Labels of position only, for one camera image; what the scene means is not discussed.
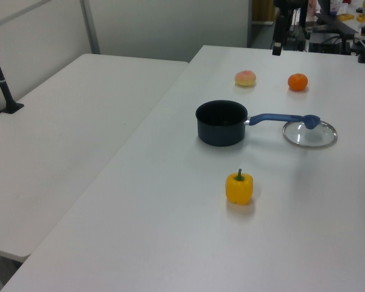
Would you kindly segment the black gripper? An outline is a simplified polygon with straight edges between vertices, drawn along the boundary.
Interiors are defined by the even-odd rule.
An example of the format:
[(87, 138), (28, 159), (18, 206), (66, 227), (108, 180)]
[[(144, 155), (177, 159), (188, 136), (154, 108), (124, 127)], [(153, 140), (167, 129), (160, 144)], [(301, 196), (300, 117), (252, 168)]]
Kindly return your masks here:
[(273, 33), (273, 55), (280, 55), (285, 37), (285, 16), (291, 10), (301, 9), (306, 0), (274, 0), (274, 6), (279, 9), (280, 16), (276, 18)]

